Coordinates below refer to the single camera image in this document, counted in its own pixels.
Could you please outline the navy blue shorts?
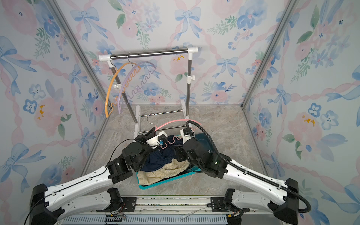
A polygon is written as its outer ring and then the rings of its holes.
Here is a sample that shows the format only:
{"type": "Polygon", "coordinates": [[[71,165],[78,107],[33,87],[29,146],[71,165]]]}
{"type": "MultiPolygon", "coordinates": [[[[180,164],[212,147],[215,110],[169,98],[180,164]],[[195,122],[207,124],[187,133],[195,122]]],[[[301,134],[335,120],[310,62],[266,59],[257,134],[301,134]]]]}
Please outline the navy blue shorts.
{"type": "Polygon", "coordinates": [[[161,140],[160,146],[155,148],[147,157],[141,171],[154,172],[163,168],[166,164],[171,163],[173,159],[182,162],[180,158],[182,145],[182,138],[174,135],[169,135],[167,141],[161,140]]]}

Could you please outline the beige shorts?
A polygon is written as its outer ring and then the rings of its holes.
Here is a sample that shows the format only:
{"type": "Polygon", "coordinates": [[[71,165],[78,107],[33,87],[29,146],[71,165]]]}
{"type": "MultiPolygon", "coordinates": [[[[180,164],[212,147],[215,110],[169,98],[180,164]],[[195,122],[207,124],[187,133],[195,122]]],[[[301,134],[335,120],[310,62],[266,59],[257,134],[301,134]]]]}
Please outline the beige shorts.
{"type": "Polygon", "coordinates": [[[138,184],[141,186],[148,186],[155,184],[163,179],[168,179],[179,175],[188,169],[190,163],[188,161],[179,162],[173,158],[168,164],[165,164],[162,168],[152,171],[144,172],[140,171],[137,173],[138,184]]]}

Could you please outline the lilac clothes hanger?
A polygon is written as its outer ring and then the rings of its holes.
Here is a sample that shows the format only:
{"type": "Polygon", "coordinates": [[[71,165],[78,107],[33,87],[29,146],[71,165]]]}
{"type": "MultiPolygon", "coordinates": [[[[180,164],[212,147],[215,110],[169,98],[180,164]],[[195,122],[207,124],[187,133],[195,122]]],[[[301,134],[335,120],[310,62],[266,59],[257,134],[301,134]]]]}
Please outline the lilac clothes hanger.
{"type": "Polygon", "coordinates": [[[119,86],[117,103],[120,103],[118,107],[118,113],[121,114],[125,108],[123,105],[127,106],[130,104],[130,100],[138,94],[146,85],[149,78],[157,73],[157,65],[151,61],[139,61],[136,68],[131,68],[127,73],[124,80],[121,82],[121,87],[119,86]]]}

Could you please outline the orange clothes hanger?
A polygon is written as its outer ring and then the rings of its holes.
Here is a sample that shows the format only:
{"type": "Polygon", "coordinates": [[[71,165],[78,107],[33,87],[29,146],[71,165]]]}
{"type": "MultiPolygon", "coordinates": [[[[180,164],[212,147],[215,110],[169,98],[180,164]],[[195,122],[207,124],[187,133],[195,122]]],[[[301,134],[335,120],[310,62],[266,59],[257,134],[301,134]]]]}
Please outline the orange clothes hanger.
{"type": "Polygon", "coordinates": [[[120,104],[120,103],[117,103],[117,104],[109,103],[111,90],[112,89],[119,89],[119,86],[122,87],[121,83],[118,83],[116,81],[116,79],[118,78],[119,73],[128,64],[131,64],[133,68],[136,68],[138,66],[137,63],[127,62],[127,63],[123,64],[119,69],[117,69],[116,66],[114,66],[111,63],[111,61],[108,61],[108,64],[111,65],[110,69],[111,69],[111,72],[113,73],[113,76],[112,76],[112,79],[110,81],[107,93],[106,93],[106,100],[105,100],[105,115],[106,115],[106,118],[109,118],[109,116],[112,114],[112,112],[114,110],[114,106],[118,106],[120,104]]]}

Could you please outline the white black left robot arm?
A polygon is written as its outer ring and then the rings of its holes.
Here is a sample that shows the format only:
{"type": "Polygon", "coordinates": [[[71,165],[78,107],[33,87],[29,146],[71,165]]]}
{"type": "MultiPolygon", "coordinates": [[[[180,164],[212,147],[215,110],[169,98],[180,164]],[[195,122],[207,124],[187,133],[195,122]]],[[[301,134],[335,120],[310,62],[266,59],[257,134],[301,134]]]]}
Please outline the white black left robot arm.
{"type": "Polygon", "coordinates": [[[90,210],[115,212],[123,207],[123,199],[113,184],[121,182],[140,171],[150,152],[157,146],[151,139],[156,135],[152,128],[138,135],[122,150],[117,158],[87,175],[72,181],[33,188],[26,225],[53,225],[67,217],[90,210]]]}

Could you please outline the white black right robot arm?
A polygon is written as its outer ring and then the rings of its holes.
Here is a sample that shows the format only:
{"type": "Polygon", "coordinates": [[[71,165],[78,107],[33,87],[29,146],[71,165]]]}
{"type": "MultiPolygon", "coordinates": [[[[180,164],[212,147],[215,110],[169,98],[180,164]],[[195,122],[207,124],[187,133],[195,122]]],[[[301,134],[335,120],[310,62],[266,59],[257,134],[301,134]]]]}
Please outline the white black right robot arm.
{"type": "Polygon", "coordinates": [[[311,212],[311,204],[299,194],[297,181],[270,178],[251,170],[219,153],[215,147],[207,149],[195,137],[185,136],[182,141],[187,160],[199,168],[200,172],[212,178],[238,183],[254,191],[253,194],[245,194],[229,188],[224,196],[228,211],[238,214],[249,209],[267,211],[291,225],[299,223],[301,213],[311,212]]]}

